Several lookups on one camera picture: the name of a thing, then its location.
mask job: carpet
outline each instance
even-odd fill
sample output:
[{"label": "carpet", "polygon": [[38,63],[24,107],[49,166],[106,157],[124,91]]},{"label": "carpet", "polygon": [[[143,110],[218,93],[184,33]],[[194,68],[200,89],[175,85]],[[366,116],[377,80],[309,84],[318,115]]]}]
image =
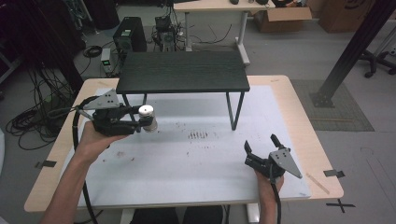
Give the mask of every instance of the carpet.
[{"label": "carpet", "polygon": [[315,93],[324,80],[291,80],[305,113],[316,131],[373,132],[374,128],[342,83],[334,94],[333,108],[314,107],[309,93]]}]

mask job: wheel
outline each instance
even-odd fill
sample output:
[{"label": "wheel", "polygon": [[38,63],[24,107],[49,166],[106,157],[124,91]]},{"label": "wheel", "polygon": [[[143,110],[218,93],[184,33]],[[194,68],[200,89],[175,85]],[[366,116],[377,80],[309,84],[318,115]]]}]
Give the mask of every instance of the wheel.
[{"label": "wheel", "polygon": [[373,75],[374,75],[374,73],[371,73],[371,72],[367,72],[366,74],[364,74],[364,76],[367,78],[372,77]]},{"label": "wheel", "polygon": [[389,69],[388,74],[394,76],[396,74],[396,68]]}]

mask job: office chair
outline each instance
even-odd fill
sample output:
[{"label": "office chair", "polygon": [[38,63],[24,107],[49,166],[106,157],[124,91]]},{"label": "office chair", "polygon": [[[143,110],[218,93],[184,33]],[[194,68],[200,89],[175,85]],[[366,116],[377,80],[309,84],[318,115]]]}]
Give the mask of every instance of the office chair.
[{"label": "office chair", "polygon": [[360,60],[365,60],[370,63],[370,72],[364,74],[365,77],[369,78],[374,75],[376,72],[376,68],[379,64],[385,65],[389,68],[388,74],[395,75],[396,74],[396,64],[387,61],[385,58],[389,55],[388,51],[383,51],[389,42],[396,35],[396,27],[390,32],[390,34],[385,38],[385,40],[381,43],[378,49],[372,53],[369,50],[365,50],[360,57]]}]

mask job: black tape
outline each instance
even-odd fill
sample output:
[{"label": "black tape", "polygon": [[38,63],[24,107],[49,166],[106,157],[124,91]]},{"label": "black tape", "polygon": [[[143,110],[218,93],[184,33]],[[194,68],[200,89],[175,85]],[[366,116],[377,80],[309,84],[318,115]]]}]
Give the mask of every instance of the black tape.
[{"label": "black tape", "polygon": [[42,163],[38,162],[35,165],[35,168],[41,169],[41,168],[43,168],[43,166],[45,166],[45,167],[54,167],[55,165],[56,165],[56,161],[43,161]]},{"label": "black tape", "polygon": [[54,167],[55,164],[56,164],[56,161],[43,161],[43,165],[42,166]]},{"label": "black tape", "polygon": [[323,171],[323,173],[327,176],[327,177],[329,177],[329,176],[337,176],[337,178],[341,178],[341,177],[344,177],[344,176],[346,176],[345,174],[344,174],[344,172],[343,171],[336,171],[336,170],[328,170],[328,171]]},{"label": "black tape", "polygon": [[326,205],[327,205],[327,206],[339,206],[339,207],[341,208],[341,211],[342,211],[343,213],[346,212],[346,210],[344,209],[344,207],[356,207],[355,205],[350,204],[350,203],[341,203],[341,200],[340,200],[340,199],[337,199],[337,201],[338,201],[338,203],[326,203]]}]

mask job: person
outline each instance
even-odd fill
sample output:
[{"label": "person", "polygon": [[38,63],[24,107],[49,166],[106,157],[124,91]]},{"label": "person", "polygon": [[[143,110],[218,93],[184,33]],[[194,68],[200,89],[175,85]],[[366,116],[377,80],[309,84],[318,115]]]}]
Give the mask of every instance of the person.
[{"label": "person", "polygon": [[[40,220],[41,224],[71,224],[77,212],[78,200],[88,170],[99,155],[113,142],[121,140],[127,135],[104,136],[98,133],[91,121],[87,121],[78,148],[55,190],[52,199]],[[260,196],[260,223],[276,223],[276,199],[268,178],[256,172]],[[276,184],[280,190],[284,182],[283,176]]]}]

